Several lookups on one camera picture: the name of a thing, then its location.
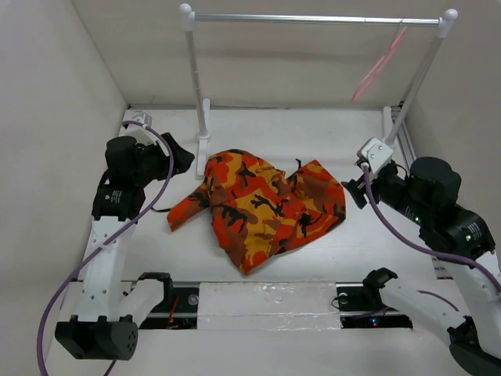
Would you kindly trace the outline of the orange camouflage trousers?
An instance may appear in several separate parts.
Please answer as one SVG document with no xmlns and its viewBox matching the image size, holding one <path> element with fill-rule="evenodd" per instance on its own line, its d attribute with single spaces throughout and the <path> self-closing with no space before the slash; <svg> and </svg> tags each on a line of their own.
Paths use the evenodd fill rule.
<svg viewBox="0 0 501 376">
<path fill-rule="evenodd" d="M 346 219 L 344 188 L 317 160 L 288 175 L 238 149 L 209 157 L 203 182 L 169 210 L 171 230 L 205 209 L 220 248 L 244 275 Z"/>
</svg>

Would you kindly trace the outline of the pink clothes hanger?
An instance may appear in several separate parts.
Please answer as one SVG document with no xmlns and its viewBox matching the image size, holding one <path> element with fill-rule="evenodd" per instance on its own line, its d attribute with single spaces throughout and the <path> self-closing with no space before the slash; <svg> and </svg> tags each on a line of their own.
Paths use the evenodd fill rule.
<svg viewBox="0 0 501 376">
<path fill-rule="evenodd" d="M 389 45 L 386 52 L 382 57 L 375 63 L 375 65 L 369 70 L 366 76 L 360 81 L 356 90 L 354 91 L 351 101 L 354 103 L 363 95 L 363 93 L 369 88 L 373 81 L 378 77 L 380 72 L 387 65 L 388 61 L 395 54 L 396 49 L 402 42 L 402 39 L 407 32 L 408 27 L 399 26 L 392 43 Z"/>
</svg>

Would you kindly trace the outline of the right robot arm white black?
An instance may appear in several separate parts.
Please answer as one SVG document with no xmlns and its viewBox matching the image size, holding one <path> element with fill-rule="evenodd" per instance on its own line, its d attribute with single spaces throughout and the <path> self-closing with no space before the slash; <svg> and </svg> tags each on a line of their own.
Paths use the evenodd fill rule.
<svg viewBox="0 0 501 376">
<path fill-rule="evenodd" d="M 359 158 L 362 176 L 343 184 L 363 208 L 369 204 L 382 224 L 403 244 L 435 257 L 459 288 L 469 313 L 463 315 L 405 287 L 387 268 L 363 280 L 362 299 L 373 309 L 388 306 L 420 323 L 470 375 L 500 373 L 500 271 L 490 266 L 496 243 L 484 219 L 457 204 L 462 179 L 446 161 L 416 159 L 404 178 L 389 161 L 374 176 Z"/>
</svg>

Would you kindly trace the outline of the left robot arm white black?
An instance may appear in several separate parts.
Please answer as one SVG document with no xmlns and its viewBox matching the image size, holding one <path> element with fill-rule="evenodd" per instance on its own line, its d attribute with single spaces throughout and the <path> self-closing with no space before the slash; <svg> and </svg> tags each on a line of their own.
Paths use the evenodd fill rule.
<svg viewBox="0 0 501 376">
<path fill-rule="evenodd" d="M 143 273 L 130 292 L 123 290 L 121 278 L 136 225 L 153 208 L 145 202 L 145 188 L 187 172 L 194 158 L 170 133 L 150 128 L 107 142 L 106 170 L 92 204 L 91 259 L 84 266 L 83 288 L 70 319 L 56 325 L 56 340 L 75 359 L 130 360 L 148 314 L 174 303 L 167 273 Z"/>
</svg>

